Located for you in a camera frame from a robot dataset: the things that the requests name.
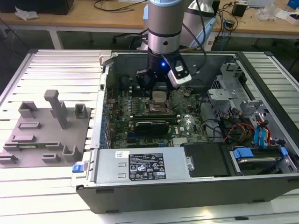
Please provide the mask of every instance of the slotted aluminum platform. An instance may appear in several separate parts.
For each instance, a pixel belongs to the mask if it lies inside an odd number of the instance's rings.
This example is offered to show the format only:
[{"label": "slotted aluminum platform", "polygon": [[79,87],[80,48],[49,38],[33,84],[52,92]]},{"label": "slotted aluminum platform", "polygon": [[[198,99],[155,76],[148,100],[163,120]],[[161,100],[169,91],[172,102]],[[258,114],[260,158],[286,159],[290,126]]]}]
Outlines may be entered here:
[{"label": "slotted aluminum platform", "polygon": [[28,54],[0,97],[0,152],[20,117],[22,101],[50,108],[43,95],[58,90],[66,107],[84,103],[92,109],[85,149],[90,148],[93,118],[99,92],[99,50],[39,50]]},{"label": "slotted aluminum platform", "polygon": [[[33,100],[38,107],[50,107],[43,94],[45,90],[55,88],[66,106],[80,102],[93,109],[83,160],[89,158],[101,78],[99,55],[99,50],[40,50],[36,54],[28,54],[0,97],[0,151],[1,144],[8,139],[20,116],[17,109],[21,101]],[[265,57],[263,53],[251,56],[276,60]],[[299,222],[299,190],[266,203],[98,215],[92,213],[77,195],[71,185],[71,176],[71,167],[0,169],[0,223],[83,223],[87,220],[101,224]],[[235,217],[247,217],[249,220],[237,221]]]},{"label": "slotted aluminum platform", "polygon": [[[294,77],[273,56],[263,52],[245,52],[255,70],[271,90],[278,102],[299,128],[299,85]],[[256,99],[259,94],[248,80],[247,86]]]}]

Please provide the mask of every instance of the power supply label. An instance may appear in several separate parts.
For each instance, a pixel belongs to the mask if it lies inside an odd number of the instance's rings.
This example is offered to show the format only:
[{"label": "power supply label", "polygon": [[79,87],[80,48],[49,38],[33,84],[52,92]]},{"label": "power supply label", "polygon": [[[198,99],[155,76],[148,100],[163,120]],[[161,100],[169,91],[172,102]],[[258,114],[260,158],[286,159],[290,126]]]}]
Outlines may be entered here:
[{"label": "power supply label", "polygon": [[166,179],[163,154],[130,154],[129,179],[132,181]]}]

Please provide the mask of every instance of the computer case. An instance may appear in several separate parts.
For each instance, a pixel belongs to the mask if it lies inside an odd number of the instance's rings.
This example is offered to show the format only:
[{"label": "computer case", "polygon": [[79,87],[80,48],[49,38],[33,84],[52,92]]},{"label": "computer case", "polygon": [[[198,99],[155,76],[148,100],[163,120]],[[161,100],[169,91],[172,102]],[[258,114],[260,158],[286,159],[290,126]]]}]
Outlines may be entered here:
[{"label": "computer case", "polygon": [[14,13],[15,6],[24,11],[67,15],[74,0],[0,0],[2,13]]}]

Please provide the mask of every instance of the vertical post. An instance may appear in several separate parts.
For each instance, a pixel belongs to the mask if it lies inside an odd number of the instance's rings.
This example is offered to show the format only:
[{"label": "vertical post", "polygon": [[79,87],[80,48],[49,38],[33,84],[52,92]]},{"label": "vertical post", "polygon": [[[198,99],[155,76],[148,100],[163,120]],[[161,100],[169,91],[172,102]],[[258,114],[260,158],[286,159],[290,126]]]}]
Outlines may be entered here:
[{"label": "vertical post", "polygon": [[253,47],[256,47],[256,45],[259,43],[259,41],[261,40],[261,38],[256,38],[253,43],[252,43],[252,46]]},{"label": "vertical post", "polygon": [[53,112],[55,113],[61,128],[67,129],[66,113],[61,108],[61,104],[58,100],[58,95],[59,93],[57,90],[47,90],[43,97],[51,104]]},{"label": "vertical post", "polygon": [[94,39],[93,39],[93,33],[92,32],[88,32],[88,36],[89,36],[89,42],[92,43],[94,41]]},{"label": "vertical post", "polygon": [[62,41],[61,41],[57,31],[56,30],[49,30],[49,33],[50,33],[54,48],[56,50],[63,50],[64,47],[63,47]]},{"label": "vertical post", "polygon": [[0,28],[0,38],[1,39],[6,39],[7,38],[7,34],[5,32],[5,29]]}]

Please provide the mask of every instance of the table leg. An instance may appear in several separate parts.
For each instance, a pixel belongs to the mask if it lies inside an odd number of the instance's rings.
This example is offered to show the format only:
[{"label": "table leg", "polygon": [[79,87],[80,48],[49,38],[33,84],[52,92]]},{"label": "table leg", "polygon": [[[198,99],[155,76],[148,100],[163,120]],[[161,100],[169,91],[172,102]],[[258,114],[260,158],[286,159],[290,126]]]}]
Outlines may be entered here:
[{"label": "table leg", "polygon": [[211,32],[210,36],[208,37],[208,39],[204,44],[204,49],[206,51],[211,51],[216,36],[217,36],[217,32]]},{"label": "table leg", "polygon": [[261,40],[261,38],[256,38],[256,39],[253,41],[252,46],[255,47],[255,46],[259,43],[260,40]]},{"label": "table leg", "polygon": [[7,38],[7,34],[5,32],[5,29],[0,28],[0,38],[1,39],[6,39]]},{"label": "table leg", "polygon": [[88,36],[89,36],[89,42],[93,42],[94,39],[93,39],[93,33],[92,32],[88,32]]},{"label": "table leg", "polygon": [[64,47],[62,45],[62,41],[61,41],[61,39],[60,39],[57,31],[55,31],[55,30],[49,30],[49,33],[50,33],[50,36],[51,36],[54,48],[56,50],[62,50]]}]

